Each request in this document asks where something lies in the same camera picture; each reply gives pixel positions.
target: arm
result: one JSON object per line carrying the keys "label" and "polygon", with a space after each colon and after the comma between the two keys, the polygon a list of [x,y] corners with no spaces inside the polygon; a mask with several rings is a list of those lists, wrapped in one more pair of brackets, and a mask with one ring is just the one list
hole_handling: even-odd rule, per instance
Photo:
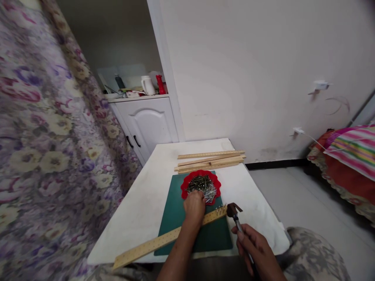
{"label": "arm", "polygon": [[244,234],[237,226],[232,232],[237,234],[238,253],[244,258],[250,275],[254,276],[254,273],[247,252],[252,256],[262,281],[287,281],[267,239],[248,224],[241,224],[241,227]]}
{"label": "arm", "polygon": [[203,192],[196,190],[190,193],[184,201],[186,215],[181,232],[157,277],[157,281],[185,280],[191,250],[202,226],[205,204],[206,199]]}

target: cabinet door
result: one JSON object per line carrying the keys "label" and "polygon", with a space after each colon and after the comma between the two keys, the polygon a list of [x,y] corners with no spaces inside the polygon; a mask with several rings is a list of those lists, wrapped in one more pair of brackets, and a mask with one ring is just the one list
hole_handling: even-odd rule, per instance
{"label": "cabinet door", "polygon": [[116,105],[145,161],[157,144],[179,141],[168,97]]}
{"label": "cabinet door", "polygon": [[132,137],[132,134],[130,133],[128,127],[126,126],[125,121],[124,121],[123,117],[121,116],[120,111],[118,110],[116,104],[117,103],[110,103],[109,107],[113,110],[113,113],[115,114],[115,116],[117,118],[117,121],[120,123],[120,126],[121,126],[122,130],[124,131],[125,138],[126,138],[127,142],[129,143],[130,147],[136,153],[136,155],[137,155],[137,157],[138,157],[138,159],[139,159],[139,161],[140,161],[140,163],[143,167],[146,164],[146,161],[143,159],[143,156],[142,156],[141,152],[139,151],[138,146],[136,145],[136,142]]}

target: white bottle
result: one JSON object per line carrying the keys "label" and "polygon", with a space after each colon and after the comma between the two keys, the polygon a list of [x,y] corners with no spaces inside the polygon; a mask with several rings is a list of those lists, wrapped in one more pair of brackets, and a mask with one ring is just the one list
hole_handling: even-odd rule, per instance
{"label": "white bottle", "polygon": [[142,88],[145,91],[147,96],[153,96],[155,95],[155,88],[152,84],[151,78],[148,75],[142,76],[141,77],[141,84]]}

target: white tablecloth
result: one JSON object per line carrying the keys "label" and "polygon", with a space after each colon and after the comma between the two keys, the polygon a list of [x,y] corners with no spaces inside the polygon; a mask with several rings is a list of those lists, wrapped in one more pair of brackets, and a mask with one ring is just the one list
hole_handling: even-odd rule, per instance
{"label": "white tablecloth", "polygon": [[[171,178],[177,174],[173,169],[179,162],[193,160],[177,160],[178,155],[226,150],[234,150],[229,139],[158,144],[96,242],[87,263],[113,263],[117,255],[158,236]],[[284,227],[245,165],[217,169],[216,175],[221,182],[223,203],[235,202],[243,209],[238,215],[240,222],[262,233],[275,255],[284,253],[289,248]],[[230,228],[235,226],[233,219],[227,220]],[[232,235],[232,241],[231,250],[195,253],[193,258],[237,255],[236,235]],[[150,253],[137,262],[164,262],[166,258]]]}

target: hammer head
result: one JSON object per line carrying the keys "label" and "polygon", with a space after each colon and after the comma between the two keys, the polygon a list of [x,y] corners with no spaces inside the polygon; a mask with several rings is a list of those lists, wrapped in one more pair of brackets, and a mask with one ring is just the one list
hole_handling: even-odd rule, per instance
{"label": "hammer head", "polygon": [[227,206],[227,216],[228,217],[234,217],[235,215],[238,214],[238,211],[242,212],[242,209],[236,205],[236,203],[230,203]]}

